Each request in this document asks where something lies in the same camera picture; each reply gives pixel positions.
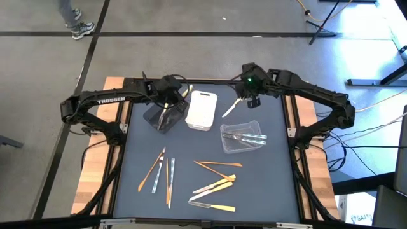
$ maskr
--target wooden stick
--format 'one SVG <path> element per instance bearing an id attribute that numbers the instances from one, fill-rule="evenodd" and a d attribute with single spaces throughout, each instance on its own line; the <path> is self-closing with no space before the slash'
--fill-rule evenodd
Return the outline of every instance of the wooden stick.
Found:
<path id="1" fill-rule="evenodd" d="M 155 160 L 153 166 L 151 166 L 151 168 L 150 168 L 150 170 L 148 171 L 146 177 L 145 177 L 144 180 L 142 180 L 141 183 L 139 184 L 139 192 L 141 191 L 142 187 L 144 186 L 144 183 L 146 182 L 147 177 L 150 175 L 151 171 L 154 169 L 154 166 L 157 164 L 158 159 L 160 159 L 161 154 L 163 153 L 163 151 L 160 152 L 160 154 L 158 155 L 158 158 Z"/>
<path id="2" fill-rule="evenodd" d="M 165 203 L 168 205 L 169 202 L 170 202 L 170 189 L 168 187 L 168 158 L 167 158 L 167 199 Z"/>
<path id="3" fill-rule="evenodd" d="M 199 162 L 199 163 L 207 163 L 212 165 L 231 165 L 236 167 L 243 167 L 241 163 L 223 163 L 223 162 Z"/>
<path id="4" fill-rule="evenodd" d="M 212 171 L 212 172 L 214 172 L 214 173 L 216 173 L 216 174 L 219 174 L 220 176 L 222 176 L 223 178 L 227 179 L 228 181 L 235 181 L 234 178 L 230 178 L 230 177 L 228 177 L 228 176 L 226 176 L 226 175 L 223 175 L 222 173 L 220 173 L 220 172 L 218 172 L 218 171 L 216 171 L 216 170 L 213 170 L 213 169 L 209 168 L 209 167 L 206 166 L 206 165 L 203 165 L 203 164 L 201 164 L 201 163 L 199 163 L 199 162 L 197 162 L 197 161 L 194 161 L 194 162 L 197 163 L 197 164 L 199 164 L 200 166 L 202 166 L 202 167 L 205 168 L 205 169 L 209 169 L 210 171 Z"/>

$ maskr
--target floor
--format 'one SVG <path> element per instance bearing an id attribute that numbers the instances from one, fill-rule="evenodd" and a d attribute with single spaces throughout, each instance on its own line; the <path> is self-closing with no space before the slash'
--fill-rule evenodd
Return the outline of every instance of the floor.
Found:
<path id="1" fill-rule="evenodd" d="M 303 2 L 316 18 L 323 18 L 333 6 L 318 0 Z M 106 17 L 99 20 L 104 3 L 109 3 Z M 53 0 L 0 2 L 0 97 L 6 98 L 0 102 L 0 134 L 24 142 L 22 149 L 0 147 L 0 221 L 31 216 L 62 127 L 59 103 L 75 89 L 100 90 L 106 76 L 138 77 L 145 71 L 150 77 L 173 73 L 227 79 L 238 74 L 242 64 L 256 62 L 265 69 L 288 69 L 305 81 L 347 93 L 357 109 L 402 90 L 344 84 L 348 78 L 383 78 L 404 64 L 391 40 L 388 21 L 374 4 L 351 4 L 325 26 L 338 32 L 338 37 L 317 39 L 312 46 L 310 38 L 294 37 L 294 33 L 315 31 L 305 23 L 295 0 L 74 0 L 73 5 L 83 10 L 84 20 L 102 23 L 99 36 L 72 40 Z M 44 31 L 58 33 L 45 36 Z M 169 37 L 154 32 L 275 34 L 272 38 L 204 33 Z M 290 37 L 278 37 L 282 32 Z M 406 100 L 407 94 L 402 94 L 357 113 L 355 127 L 335 133 L 387 123 L 401 115 Z M 327 110 L 316 107 L 318 112 Z M 393 124 L 349 144 L 396 145 L 399 128 L 399 123 Z M 44 217 L 69 215 L 81 152 L 87 144 L 88 137 L 69 134 Z M 393 149 L 357 149 L 357 153 L 377 174 L 394 170 Z M 340 147 L 328 150 L 329 159 L 341 154 Z M 331 177 L 341 181 L 370 175 L 349 152 L 345 166 Z"/>

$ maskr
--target wooden table frame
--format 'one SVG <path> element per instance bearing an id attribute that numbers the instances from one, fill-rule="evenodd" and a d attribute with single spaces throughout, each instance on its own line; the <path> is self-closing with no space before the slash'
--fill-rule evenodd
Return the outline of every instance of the wooden table frame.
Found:
<path id="1" fill-rule="evenodd" d="M 121 88 L 125 78 L 123 77 L 107 77 L 104 85 L 104 90 L 112 88 Z M 302 97 L 286 97 L 287 114 L 290 127 L 295 128 L 297 125 L 308 126 L 317 121 L 315 108 L 312 101 Z M 105 121 L 120 121 L 121 123 L 129 122 L 132 104 L 128 102 L 104 104 L 99 106 L 97 116 Z M 93 135 L 90 138 L 89 145 L 104 140 L 104 135 Z M 322 143 L 317 140 L 312 140 L 313 145 L 323 147 Z M 102 181 L 106 178 L 119 153 L 119 150 L 124 150 L 124 147 L 109 147 L 106 143 L 99 144 L 90 148 L 85 157 L 82 173 L 79 179 L 76 196 L 72 206 L 72 213 L 77 213 L 84 208 L 86 203 L 95 195 Z M 300 156 L 300 152 L 296 150 L 296 156 Z M 311 182 L 312 189 L 322 202 L 323 206 L 335 218 L 339 218 L 336 208 L 333 188 L 329 176 L 328 166 L 324 152 L 318 148 L 310 147 L 304 153 L 298 166 L 303 171 L 303 165 L 308 166 L 308 172 L 303 172 L 304 176 L 308 177 Z M 105 193 L 103 200 L 99 202 L 97 208 L 92 211 L 92 214 L 112 213 L 115 199 L 112 199 L 112 191 L 116 191 L 118 182 L 115 180 Z M 312 219 L 321 216 L 313 212 L 307 194 L 301 188 L 301 203 L 303 205 L 303 217 Z"/>

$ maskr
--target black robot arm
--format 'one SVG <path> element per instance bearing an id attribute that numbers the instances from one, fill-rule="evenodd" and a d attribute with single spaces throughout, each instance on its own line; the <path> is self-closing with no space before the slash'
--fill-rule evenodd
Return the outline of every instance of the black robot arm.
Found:
<path id="1" fill-rule="evenodd" d="M 355 107 L 350 104 L 347 94 L 337 93 L 303 81 L 297 74 L 286 70 L 269 69 L 264 71 L 255 63 L 242 66 L 241 82 L 236 84 L 237 96 L 251 99 L 249 108 L 261 104 L 258 95 L 299 95 L 311 101 L 329 106 L 332 112 L 324 119 L 309 127 L 301 126 L 290 137 L 294 145 L 307 149 L 311 139 L 324 136 L 334 128 L 350 128 L 354 125 Z"/>
<path id="2" fill-rule="evenodd" d="M 60 104 L 61 118 L 64 123 L 84 124 L 94 130 L 101 131 L 107 144 L 118 146 L 124 143 L 125 134 L 119 123 L 106 122 L 88 110 L 96 105 L 113 102 L 129 101 L 132 103 L 154 102 L 156 104 L 168 103 L 171 105 L 183 101 L 178 92 L 181 83 L 173 75 L 164 76 L 160 80 L 148 81 L 143 73 L 144 81 L 134 81 L 121 89 L 101 90 L 94 92 L 81 92 L 73 95 Z"/>

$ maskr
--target jeans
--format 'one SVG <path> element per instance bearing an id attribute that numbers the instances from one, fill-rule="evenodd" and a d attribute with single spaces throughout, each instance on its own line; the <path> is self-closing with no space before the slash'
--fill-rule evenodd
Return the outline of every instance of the jeans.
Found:
<path id="1" fill-rule="evenodd" d="M 75 20 L 75 13 L 72 11 L 71 0 L 56 0 L 58 11 L 61 14 L 62 18 L 65 20 L 65 23 L 69 28 L 74 28 L 78 25 L 78 22 Z"/>

